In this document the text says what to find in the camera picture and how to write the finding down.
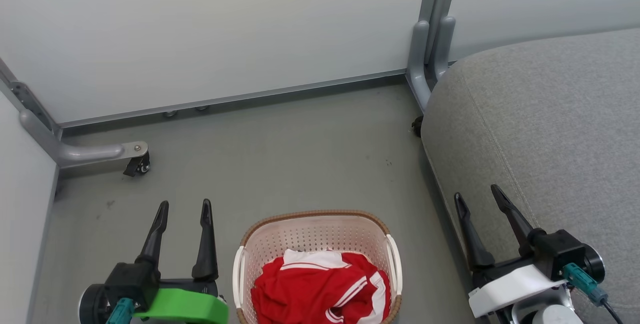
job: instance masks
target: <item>floor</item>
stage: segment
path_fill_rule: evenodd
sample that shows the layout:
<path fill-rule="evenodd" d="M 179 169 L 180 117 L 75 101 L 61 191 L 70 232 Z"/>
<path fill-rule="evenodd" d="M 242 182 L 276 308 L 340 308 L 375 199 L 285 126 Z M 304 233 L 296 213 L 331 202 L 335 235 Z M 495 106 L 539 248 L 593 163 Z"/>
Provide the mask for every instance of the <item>floor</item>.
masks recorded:
<path fill-rule="evenodd" d="M 135 259 L 165 199 L 170 211 L 159 269 L 163 278 L 190 277 L 202 200 L 209 198 L 217 284 L 232 308 L 233 258 L 252 224 L 282 213 L 349 208 L 380 217 L 398 244 L 404 272 L 399 324 L 473 323 L 464 263 L 420 139 L 410 130 L 418 114 L 409 87 L 395 78 L 66 138 L 75 144 L 145 140 L 151 170 L 135 178 L 110 171 L 60 181 L 33 322 L 77 323 L 83 290 L 103 283 L 116 263 Z M 230 323 L 238 323 L 233 311 Z"/>

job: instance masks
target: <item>plastic basket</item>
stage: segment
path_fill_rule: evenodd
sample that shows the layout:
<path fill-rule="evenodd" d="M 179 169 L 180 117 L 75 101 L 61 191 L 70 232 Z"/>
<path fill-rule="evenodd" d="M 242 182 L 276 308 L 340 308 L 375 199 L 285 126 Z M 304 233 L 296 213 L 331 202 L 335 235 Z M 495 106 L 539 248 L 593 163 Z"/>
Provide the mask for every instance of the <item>plastic basket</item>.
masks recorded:
<path fill-rule="evenodd" d="M 402 265 L 398 247 L 380 219 L 367 212 L 329 210 L 270 217 L 244 235 L 233 261 L 233 301 L 242 324 L 258 324 L 251 288 L 263 265 L 293 251 L 339 251 L 366 255 L 391 283 L 390 324 L 402 303 Z"/>

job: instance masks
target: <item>fabric seam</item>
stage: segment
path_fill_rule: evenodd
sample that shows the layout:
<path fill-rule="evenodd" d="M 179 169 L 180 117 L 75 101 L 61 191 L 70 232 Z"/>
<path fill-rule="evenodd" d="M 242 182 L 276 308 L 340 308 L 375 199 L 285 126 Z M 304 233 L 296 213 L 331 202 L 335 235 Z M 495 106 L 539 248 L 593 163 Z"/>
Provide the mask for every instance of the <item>fabric seam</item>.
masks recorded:
<path fill-rule="evenodd" d="M 535 227 L 539 227 L 540 224 L 538 223 L 538 219 L 536 218 L 535 214 L 533 213 L 533 210 L 531 210 L 531 206 L 529 204 L 529 201 L 527 200 L 526 196 L 524 195 L 524 192 L 522 192 L 522 188 L 521 188 L 520 184 L 518 183 L 518 180 L 515 178 L 514 172 L 513 172 L 512 168 L 509 166 L 509 162 L 507 161 L 507 158 L 505 157 L 505 153 L 503 152 L 502 148 L 498 144 L 498 140 L 496 139 L 496 136 L 494 135 L 493 131 L 491 131 L 491 128 L 487 124 L 487 121 L 485 120 L 485 117 L 482 114 L 482 111 L 480 111 L 480 108 L 478 107 L 478 104 L 476 103 L 476 100 L 474 99 L 473 95 L 471 95 L 471 90 L 469 89 L 469 86 L 466 84 L 467 83 L 467 77 L 464 75 L 465 74 L 464 69 L 460 68 L 459 70 L 460 70 L 460 73 L 461 73 L 461 76 L 462 76 L 462 85 L 464 85 L 464 89 L 466 90 L 466 94 L 469 96 L 469 99 L 471 99 L 471 103 L 473 104 L 473 106 L 475 108 L 475 111 L 478 114 L 478 117 L 480 117 L 480 120 L 482 120 L 482 126 L 485 128 L 487 133 L 489 133 L 489 137 L 491 138 L 491 142 L 494 145 L 493 146 L 493 152 L 498 157 L 498 159 L 501 161 L 503 169 L 505 169 L 505 171 L 509 175 L 509 178 L 510 178 L 510 181 L 511 181 L 511 187 L 522 198 L 522 201 L 524 202 L 526 210 L 528 210 L 528 214 L 530 214 L 531 218 L 533 219 Z"/>

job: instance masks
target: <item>caster wheel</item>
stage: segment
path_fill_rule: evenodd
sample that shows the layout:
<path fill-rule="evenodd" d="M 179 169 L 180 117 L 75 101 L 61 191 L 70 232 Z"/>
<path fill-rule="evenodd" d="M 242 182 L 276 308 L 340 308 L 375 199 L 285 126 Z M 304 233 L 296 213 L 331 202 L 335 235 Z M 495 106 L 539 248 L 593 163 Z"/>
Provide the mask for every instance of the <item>caster wheel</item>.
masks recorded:
<path fill-rule="evenodd" d="M 413 130 L 413 134 L 416 135 L 416 137 L 420 138 L 420 131 L 423 128 L 423 115 L 421 115 L 420 117 L 416 118 L 415 121 L 413 121 L 413 123 L 411 124 L 411 129 Z"/>
<path fill-rule="evenodd" d="M 135 169 L 136 172 L 140 173 L 140 174 L 144 174 L 146 172 L 149 171 L 149 168 L 151 167 L 150 163 L 147 163 L 146 165 L 138 165 L 138 167 Z"/>
<path fill-rule="evenodd" d="M 134 177 L 136 173 L 147 173 L 150 167 L 151 161 L 149 160 L 149 152 L 147 151 L 144 156 L 131 158 L 126 165 L 126 169 L 124 170 L 123 174 L 126 176 Z"/>

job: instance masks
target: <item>gray sofa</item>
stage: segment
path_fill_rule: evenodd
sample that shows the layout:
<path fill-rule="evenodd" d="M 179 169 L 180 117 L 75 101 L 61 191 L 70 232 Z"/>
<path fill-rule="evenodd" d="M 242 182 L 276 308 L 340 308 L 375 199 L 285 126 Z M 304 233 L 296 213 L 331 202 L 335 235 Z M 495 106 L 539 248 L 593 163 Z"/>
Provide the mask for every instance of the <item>gray sofa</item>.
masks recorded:
<path fill-rule="evenodd" d="M 460 60 L 434 88 L 421 133 L 460 240 L 455 192 L 496 261 L 518 256 L 497 183 L 534 227 L 595 248 L 611 305 L 640 323 L 640 29 Z M 585 323 L 613 323 L 578 290 L 572 299 Z"/>

